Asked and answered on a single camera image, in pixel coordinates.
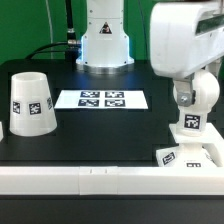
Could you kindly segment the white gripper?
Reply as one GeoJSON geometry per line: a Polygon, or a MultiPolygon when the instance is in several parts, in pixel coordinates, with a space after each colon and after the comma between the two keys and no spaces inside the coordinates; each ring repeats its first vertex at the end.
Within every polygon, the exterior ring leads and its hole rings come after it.
{"type": "Polygon", "coordinates": [[[218,1],[155,4],[150,19],[151,65],[156,75],[177,79],[173,83],[179,106],[195,103],[192,73],[222,56],[224,10],[218,1]]]}

